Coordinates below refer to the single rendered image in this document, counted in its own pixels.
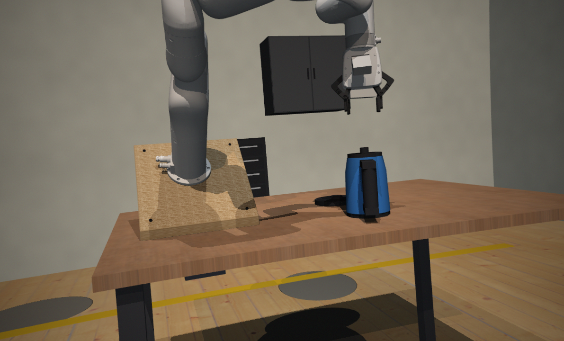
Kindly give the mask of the blue kettle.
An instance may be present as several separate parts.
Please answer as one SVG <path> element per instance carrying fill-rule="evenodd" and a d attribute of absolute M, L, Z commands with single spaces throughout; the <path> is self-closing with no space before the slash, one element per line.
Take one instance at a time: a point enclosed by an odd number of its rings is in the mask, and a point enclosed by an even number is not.
<path fill-rule="evenodd" d="M 380 218 L 390 214 L 388 183 L 382 152 L 347 154 L 345 167 L 345 200 L 347 216 Z"/>

